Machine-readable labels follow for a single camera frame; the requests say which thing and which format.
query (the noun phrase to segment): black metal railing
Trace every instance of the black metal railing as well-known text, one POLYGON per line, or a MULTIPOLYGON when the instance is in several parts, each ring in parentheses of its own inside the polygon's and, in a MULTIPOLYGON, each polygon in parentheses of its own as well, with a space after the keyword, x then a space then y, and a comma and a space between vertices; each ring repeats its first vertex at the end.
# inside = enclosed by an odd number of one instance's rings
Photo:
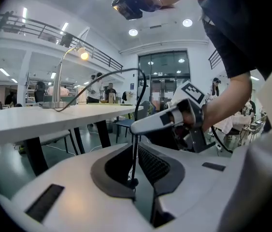
POLYGON ((215 50, 212 55, 209 57, 209 62, 211 65, 211 69, 213 70, 219 63, 222 61, 221 56, 219 53, 215 50))
POLYGON ((17 33, 24 36, 27 34, 35 35, 39 39, 59 44, 67 48, 74 47, 78 42, 81 42, 89 53, 90 58, 95 58, 108 65, 109 68, 113 68, 115 70, 121 70, 123 68, 123 65, 91 44, 70 33, 64 32, 40 21, 16 15, 5 16, 0 14, 0 31, 17 33))

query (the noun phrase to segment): glass door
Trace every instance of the glass door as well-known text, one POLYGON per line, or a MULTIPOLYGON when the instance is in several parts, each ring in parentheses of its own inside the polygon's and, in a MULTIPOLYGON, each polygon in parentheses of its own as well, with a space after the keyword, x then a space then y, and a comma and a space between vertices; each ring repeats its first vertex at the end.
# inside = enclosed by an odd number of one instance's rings
POLYGON ((151 79, 151 103, 156 107, 156 112, 162 111, 164 104, 171 101, 176 89, 174 78, 151 79))

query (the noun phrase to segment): gray floor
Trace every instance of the gray floor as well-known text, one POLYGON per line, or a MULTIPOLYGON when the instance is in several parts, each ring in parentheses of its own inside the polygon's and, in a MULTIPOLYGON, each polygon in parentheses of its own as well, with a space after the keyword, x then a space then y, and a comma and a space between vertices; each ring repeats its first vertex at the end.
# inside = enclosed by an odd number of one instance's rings
MULTIPOLYGON (((80 128, 80 134, 83 142, 83 146, 86 152, 91 150, 98 150, 101 148, 99 135, 95 128, 88 128, 85 126, 80 128)), ((118 144, 131 142, 131 135, 128 134, 125 138, 125 129, 122 130, 122 134, 118 139, 118 144)), ((113 133, 109 134, 111 145, 115 145, 116 135, 113 133)), ((67 138, 68 149, 71 153, 74 153, 70 138, 67 138)), ((53 147, 60 148, 55 149, 47 146, 43 146, 43 154, 49 167, 54 166, 58 162, 74 157, 73 155, 65 152, 64 140, 59 140, 56 143, 50 144, 53 147)), ((13 144, 7 144, 0 146, 0 193, 11 198, 21 187, 26 183, 30 182, 35 178, 35 174, 30 166, 27 156, 20 155, 17 151, 18 146, 13 144)), ((218 152, 217 148, 211 147, 201 154, 210 156, 230 157, 231 154, 223 151, 218 152)), ((149 220, 151 214, 151 203, 153 198, 153 188, 145 178, 141 168, 137 165, 136 167, 136 178, 139 180, 139 185, 136 187, 135 206, 142 213, 142 215, 149 220)))

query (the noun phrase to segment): table leg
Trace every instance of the table leg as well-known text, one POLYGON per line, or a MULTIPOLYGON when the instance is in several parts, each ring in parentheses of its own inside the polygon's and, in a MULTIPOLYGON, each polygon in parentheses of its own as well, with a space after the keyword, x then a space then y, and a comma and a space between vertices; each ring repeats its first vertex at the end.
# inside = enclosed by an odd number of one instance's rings
POLYGON ((96 123, 101 146, 103 148, 110 147, 110 139, 109 139, 109 134, 108 134, 108 129, 107 129, 107 123, 106 120, 100 121, 96 123))
POLYGON ((36 176, 48 170, 48 165, 44 159, 43 150, 40 145, 39 137, 25 140, 24 147, 30 165, 36 176))
POLYGON ((78 146, 79 146, 80 154, 85 154, 79 127, 74 128, 73 130, 74 130, 74 135, 76 136, 76 140, 77 140, 77 143, 78 143, 78 146))

